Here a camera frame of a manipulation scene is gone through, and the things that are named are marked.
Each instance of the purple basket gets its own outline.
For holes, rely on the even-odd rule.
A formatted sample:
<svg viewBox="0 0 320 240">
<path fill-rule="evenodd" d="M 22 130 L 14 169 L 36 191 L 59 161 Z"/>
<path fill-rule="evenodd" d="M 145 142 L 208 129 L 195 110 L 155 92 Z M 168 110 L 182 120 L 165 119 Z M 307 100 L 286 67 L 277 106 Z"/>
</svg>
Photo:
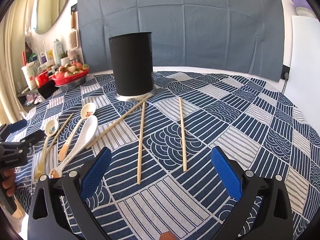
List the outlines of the purple basket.
<svg viewBox="0 0 320 240">
<path fill-rule="evenodd" d="M 296 9 L 297 7 L 304 7 L 308 8 L 309 10 L 313 11 L 311 6 L 308 4 L 307 0 L 292 0 L 294 4 L 294 8 Z"/>
</svg>

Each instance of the tablecloth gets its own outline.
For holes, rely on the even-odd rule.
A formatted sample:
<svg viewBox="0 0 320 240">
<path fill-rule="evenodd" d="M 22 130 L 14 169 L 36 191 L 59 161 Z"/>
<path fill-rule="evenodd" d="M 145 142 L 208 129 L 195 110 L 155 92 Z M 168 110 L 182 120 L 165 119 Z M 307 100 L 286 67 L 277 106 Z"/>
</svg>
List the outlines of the tablecloth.
<svg viewBox="0 0 320 240">
<path fill-rule="evenodd" d="M 93 147 L 79 153 L 63 173 L 93 159 L 102 147 L 111 149 L 112 163 L 94 196 L 86 200 L 111 239 L 158 239 L 168 230 L 179 239 L 213 236 L 236 203 L 211 164 L 210 151 L 216 145 L 243 169 L 267 178 L 280 174 L 285 179 L 296 239 L 320 206 L 320 137 L 301 111 L 260 79 L 160 71 L 154 73 L 154 80 L 157 93 L 146 103 L 141 185 L 136 183 L 140 107 Z M 183 101 L 187 143 L 185 173 L 178 97 Z M 87 76 L 82 86 L 66 93 L 57 90 L 32 109 L 27 116 L 28 126 L 9 140 L 19 141 L 44 129 L 53 118 L 61 125 L 74 113 L 46 158 L 48 174 L 58 165 L 57 153 L 88 102 L 97 105 L 98 133 L 135 104 L 115 99 L 111 74 Z M 44 140 L 32 147 L 28 164 L 17 169 L 16 196 L 27 212 L 43 144 Z M 73 232 L 81 234 L 67 201 L 63 197 L 61 201 Z M 260 201 L 257 197 L 240 234 L 250 229 Z"/>
</svg>

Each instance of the mirror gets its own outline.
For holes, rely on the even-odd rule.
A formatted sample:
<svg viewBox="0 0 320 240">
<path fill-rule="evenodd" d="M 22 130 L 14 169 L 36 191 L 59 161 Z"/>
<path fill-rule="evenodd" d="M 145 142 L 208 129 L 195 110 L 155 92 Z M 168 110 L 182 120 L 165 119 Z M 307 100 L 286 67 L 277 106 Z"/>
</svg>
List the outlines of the mirror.
<svg viewBox="0 0 320 240">
<path fill-rule="evenodd" d="M 36 0 L 31 27 L 37 34 L 46 33 L 58 19 L 67 0 Z"/>
</svg>

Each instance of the white ceramic spoon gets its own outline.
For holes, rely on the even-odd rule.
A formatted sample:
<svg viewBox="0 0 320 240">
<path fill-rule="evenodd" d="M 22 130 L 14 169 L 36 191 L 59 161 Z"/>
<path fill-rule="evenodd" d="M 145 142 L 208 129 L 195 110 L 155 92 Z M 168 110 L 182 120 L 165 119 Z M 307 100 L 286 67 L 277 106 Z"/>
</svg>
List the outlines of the white ceramic spoon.
<svg viewBox="0 0 320 240">
<path fill-rule="evenodd" d="M 39 160 L 38 167 L 37 167 L 37 170 L 35 173 L 36 180 L 38 180 L 40 178 L 40 176 L 44 174 L 44 160 L 48 154 L 48 152 L 47 152 L 48 141 L 49 141 L 49 138 L 58 131 L 58 128 L 59 128 L 59 123 L 58 123 L 58 120 L 56 120 L 56 119 L 50 120 L 45 125 L 44 132 L 47 135 L 47 138 L 44 141 L 44 145 L 43 145 L 42 152 L 40 155 L 40 160 Z"/>
<path fill-rule="evenodd" d="M 96 111 L 97 106 L 95 105 L 95 103 L 87 103 L 86 105 L 84 105 L 84 107 L 82 107 L 81 109 L 81 119 L 79 120 L 79 122 L 77 123 L 76 127 L 73 129 L 73 131 L 70 133 L 68 139 L 66 140 L 66 142 L 64 143 L 64 145 L 62 146 L 58 158 L 59 161 L 63 161 L 66 156 L 67 156 L 67 152 L 68 149 L 70 147 L 71 141 L 74 137 L 74 135 L 76 134 L 79 126 L 81 125 L 81 123 L 86 120 L 89 116 L 93 115 L 94 112 Z"/>
<path fill-rule="evenodd" d="M 68 154 L 68 156 L 63 160 L 62 163 L 57 168 L 52 169 L 50 172 L 51 178 L 59 178 L 62 176 L 62 171 L 70 163 L 70 161 L 81 152 L 88 143 L 94 138 L 98 130 L 98 119 L 95 115 L 90 116 L 84 123 L 82 130 L 80 132 L 79 138 Z"/>
</svg>

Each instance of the gray cloth backdrop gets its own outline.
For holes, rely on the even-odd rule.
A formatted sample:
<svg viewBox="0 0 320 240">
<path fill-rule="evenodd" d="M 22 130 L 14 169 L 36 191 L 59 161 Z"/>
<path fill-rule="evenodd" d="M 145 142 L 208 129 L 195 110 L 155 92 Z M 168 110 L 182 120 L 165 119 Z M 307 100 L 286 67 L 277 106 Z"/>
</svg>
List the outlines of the gray cloth backdrop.
<svg viewBox="0 0 320 240">
<path fill-rule="evenodd" d="M 152 32 L 154 66 L 196 66 L 279 81 L 281 0 L 78 0 L 84 60 L 112 69 L 108 38 Z"/>
</svg>

